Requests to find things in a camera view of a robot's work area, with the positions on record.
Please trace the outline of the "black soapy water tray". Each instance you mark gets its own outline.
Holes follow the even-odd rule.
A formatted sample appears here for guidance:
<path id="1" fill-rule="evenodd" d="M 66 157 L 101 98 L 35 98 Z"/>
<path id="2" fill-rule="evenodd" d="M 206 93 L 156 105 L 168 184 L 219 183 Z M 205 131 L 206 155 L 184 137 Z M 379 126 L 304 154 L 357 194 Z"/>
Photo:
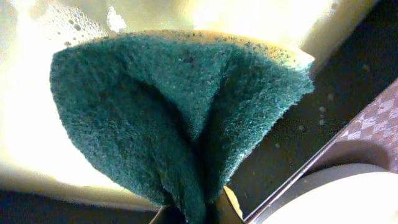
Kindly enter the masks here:
<path id="1" fill-rule="evenodd" d="M 397 78 L 397 0 L 382 0 L 315 75 L 294 106 L 236 171 L 231 188 L 249 215 L 289 175 Z M 154 212 L 77 205 L 1 192 L 1 223 L 148 223 Z"/>

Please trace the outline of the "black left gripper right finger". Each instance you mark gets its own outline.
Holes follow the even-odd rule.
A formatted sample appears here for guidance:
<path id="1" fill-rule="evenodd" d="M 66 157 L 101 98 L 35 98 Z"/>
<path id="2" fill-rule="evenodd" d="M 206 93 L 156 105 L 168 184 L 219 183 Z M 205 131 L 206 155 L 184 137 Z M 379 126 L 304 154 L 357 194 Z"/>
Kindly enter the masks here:
<path id="1" fill-rule="evenodd" d="M 226 185 L 215 201 L 219 224 L 244 224 L 243 212 L 234 192 Z"/>

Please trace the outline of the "pale green plate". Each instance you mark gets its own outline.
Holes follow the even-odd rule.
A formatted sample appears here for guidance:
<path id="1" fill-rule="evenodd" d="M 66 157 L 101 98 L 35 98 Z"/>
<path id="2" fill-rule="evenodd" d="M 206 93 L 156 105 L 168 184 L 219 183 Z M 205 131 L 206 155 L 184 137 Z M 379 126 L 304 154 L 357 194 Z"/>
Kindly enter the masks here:
<path id="1" fill-rule="evenodd" d="M 397 174 L 370 164 L 323 169 L 294 183 L 268 224 L 397 224 Z"/>

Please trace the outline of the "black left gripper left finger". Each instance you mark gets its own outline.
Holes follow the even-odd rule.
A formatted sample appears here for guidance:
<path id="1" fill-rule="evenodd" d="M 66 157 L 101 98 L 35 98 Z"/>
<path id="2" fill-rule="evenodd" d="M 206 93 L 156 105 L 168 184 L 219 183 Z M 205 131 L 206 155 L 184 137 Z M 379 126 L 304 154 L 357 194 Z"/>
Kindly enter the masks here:
<path id="1" fill-rule="evenodd" d="M 185 224 L 182 212 L 174 206 L 162 207 L 149 224 Z"/>

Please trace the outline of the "dark brown serving tray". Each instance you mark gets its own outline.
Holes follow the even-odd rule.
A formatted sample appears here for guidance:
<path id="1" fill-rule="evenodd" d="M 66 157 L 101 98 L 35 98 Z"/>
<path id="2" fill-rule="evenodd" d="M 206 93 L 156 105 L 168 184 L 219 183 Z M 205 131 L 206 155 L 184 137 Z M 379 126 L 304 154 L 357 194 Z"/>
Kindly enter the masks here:
<path id="1" fill-rule="evenodd" d="M 304 178 L 336 166 L 397 172 L 397 80 L 355 116 L 245 219 L 262 223 L 294 198 Z"/>

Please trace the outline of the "green and yellow sponge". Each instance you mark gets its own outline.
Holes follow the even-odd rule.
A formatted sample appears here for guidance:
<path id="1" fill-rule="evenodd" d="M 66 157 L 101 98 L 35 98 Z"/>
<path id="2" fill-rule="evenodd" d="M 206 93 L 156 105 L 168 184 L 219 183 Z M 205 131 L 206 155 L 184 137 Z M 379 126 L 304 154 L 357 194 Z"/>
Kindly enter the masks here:
<path id="1" fill-rule="evenodd" d="M 273 125 L 313 91 L 300 49 L 204 30 L 147 30 L 53 54 L 69 140 L 99 172 L 186 223 L 216 200 Z"/>

